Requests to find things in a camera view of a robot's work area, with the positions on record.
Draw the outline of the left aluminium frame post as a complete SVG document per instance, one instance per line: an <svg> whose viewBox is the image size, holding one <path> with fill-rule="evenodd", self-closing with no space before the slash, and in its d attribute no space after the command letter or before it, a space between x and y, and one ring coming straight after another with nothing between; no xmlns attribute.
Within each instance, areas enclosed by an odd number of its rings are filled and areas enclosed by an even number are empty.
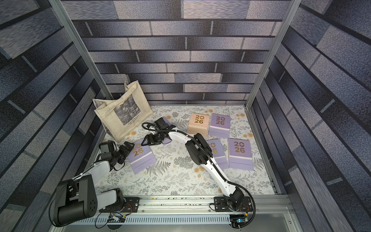
<svg viewBox="0 0 371 232"><path fill-rule="evenodd" d="M81 36L79 35L77 29L75 28L72 20L67 14L67 11L63 7L61 1L57 0L49 0L48 1L55 11L58 19L61 21L63 27L65 28L66 32L68 33L69 37L71 38L72 42L76 46L78 52L80 53L81 57L83 58L84 62L86 63L87 67L89 68L90 72L92 73L94 79L96 80L97 84L101 88L103 95L108 100L113 100L113 96L109 91L107 85L105 84L98 68L96 67L92 57L90 56Z"/></svg>

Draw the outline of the peach 2026 calendar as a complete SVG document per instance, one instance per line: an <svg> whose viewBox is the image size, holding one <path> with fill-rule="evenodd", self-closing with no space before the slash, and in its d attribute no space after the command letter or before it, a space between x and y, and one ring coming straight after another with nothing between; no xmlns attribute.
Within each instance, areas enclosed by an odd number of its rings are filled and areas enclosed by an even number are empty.
<svg viewBox="0 0 371 232"><path fill-rule="evenodd" d="M192 113L189 120L187 133L194 135L200 133L204 138L206 138L209 129L209 122L209 115Z"/></svg>

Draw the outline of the aluminium frame post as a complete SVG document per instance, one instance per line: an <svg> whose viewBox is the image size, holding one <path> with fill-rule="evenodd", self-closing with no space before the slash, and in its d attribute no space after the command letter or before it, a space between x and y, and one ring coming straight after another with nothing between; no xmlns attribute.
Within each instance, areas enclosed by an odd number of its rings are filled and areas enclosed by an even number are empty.
<svg viewBox="0 0 371 232"><path fill-rule="evenodd" d="M96 80L97 84L101 88L103 95L108 100L113 100L113 96L109 91L107 85L105 84L98 68L96 67L92 57L90 56L81 36L79 35L77 29L75 28L72 20L67 14L67 11L63 7L61 1L57 0L49 0L48 1L55 11L58 19L61 21L63 27L65 28L66 32L68 33L69 37L71 38L72 42L76 46L78 52L80 53L81 57L83 58L84 62L86 63L87 67L89 68L90 72L92 73L94 79Z"/></svg>
<svg viewBox="0 0 371 232"><path fill-rule="evenodd" d="M253 101L254 99L256 98L257 96L257 93L258 93L258 90L260 89L260 86L263 82L263 79L267 76L268 74L268 69L272 63L272 60L273 58L275 57L278 49L279 49L279 46L281 45L281 42L301 4L302 0L294 0L294 1L291 1L290 2L290 5L288 7L288 11L282 21L282 24L278 30L278 33L277 35L275 36L274 38L274 41L273 41L273 44L269 50L269 53L268 53L268 56L267 58L265 59L264 63L263 63L263 66L260 70L260 73L257 77L257 80L249 94L249 97L247 99L247 102L246 102L246 106L245 106L245 109L246 110L250 110L252 104L253 104Z"/></svg>

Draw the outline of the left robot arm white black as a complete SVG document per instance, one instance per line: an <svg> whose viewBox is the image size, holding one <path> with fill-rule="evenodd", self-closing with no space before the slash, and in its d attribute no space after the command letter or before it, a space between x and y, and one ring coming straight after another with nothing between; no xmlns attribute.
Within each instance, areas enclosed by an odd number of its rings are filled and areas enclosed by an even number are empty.
<svg viewBox="0 0 371 232"><path fill-rule="evenodd" d="M100 154L93 164L72 179L62 181L52 199L48 216L55 227L64 227L74 222L91 218L96 212L108 212L119 216L124 222L127 215L137 212L138 198L125 199L119 188L96 193L95 184L107 173L115 170L116 164L125 165L125 159L133 151L134 143L125 142L117 146L114 141L99 144Z"/></svg>

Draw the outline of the purple 2026 calendar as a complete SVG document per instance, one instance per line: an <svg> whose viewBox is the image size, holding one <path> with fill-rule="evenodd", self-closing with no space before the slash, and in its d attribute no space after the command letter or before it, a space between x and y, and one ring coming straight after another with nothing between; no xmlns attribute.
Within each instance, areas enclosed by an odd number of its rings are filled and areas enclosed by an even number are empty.
<svg viewBox="0 0 371 232"><path fill-rule="evenodd" d="M249 140L228 139L229 168L254 171L253 155Z"/></svg>
<svg viewBox="0 0 371 232"><path fill-rule="evenodd" d="M213 157L216 163L222 170L229 169L229 163L220 139L213 139L207 141L212 150Z"/></svg>
<svg viewBox="0 0 371 232"><path fill-rule="evenodd" d="M229 138L231 117L212 113L208 134L220 138Z"/></svg>
<svg viewBox="0 0 371 232"><path fill-rule="evenodd" d="M168 129L172 130L173 128L175 128L175 125L171 124L170 121L167 118L163 117L163 119L164 119L164 122L167 124ZM172 141L172 139L170 139L170 137L168 136L162 141L162 144L165 146L165 145L169 144L171 141Z"/></svg>
<svg viewBox="0 0 371 232"><path fill-rule="evenodd" d="M157 162L150 146L142 146L141 143L141 140L136 141L133 150L128 155L128 162L134 174L144 171Z"/></svg>

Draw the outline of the cream canvas tote bag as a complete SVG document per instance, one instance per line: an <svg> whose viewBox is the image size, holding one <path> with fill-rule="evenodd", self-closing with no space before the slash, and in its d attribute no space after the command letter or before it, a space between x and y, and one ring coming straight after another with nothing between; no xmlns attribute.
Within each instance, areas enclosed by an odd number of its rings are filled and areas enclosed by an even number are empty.
<svg viewBox="0 0 371 232"><path fill-rule="evenodd" d="M126 92L117 100L93 99L95 114L105 131L117 142L126 138L153 114L138 81L124 85Z"/></svg>

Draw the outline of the right aluminium frame post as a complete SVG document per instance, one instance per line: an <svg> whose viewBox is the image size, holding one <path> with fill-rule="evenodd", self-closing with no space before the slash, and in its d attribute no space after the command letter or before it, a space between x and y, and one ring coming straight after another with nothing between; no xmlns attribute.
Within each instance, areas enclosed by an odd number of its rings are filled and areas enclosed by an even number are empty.
<svg viewBox="0 0 371 232"><path fill-rule="evenodd" d="M245 106L245 109L246 110L250 110L252 104L253 104L253 101L254 99L256 98L257 96L257 93L258 93L258 90L260 89L260 86L263 82L263 79L267 76L268 74L268 69L272 63L272 60L273 58L275 57L278 49L279 49L279 46L281 45L281 42L301 4L302 0L294 0L294 1L291 1L290 2L290 5L288 7L288 11L282 21L282 24L278 30L278 33L277 35L275 36L274 38L274 41L273 41L273 44L269 50L269 53L268 53L268 56L267 58L265 59L264 63L263 63L263 66L260 70L260 73L257 77L257 80L249 94L249 97L247 99L247 102L246 102L246 106Z"/></svg>

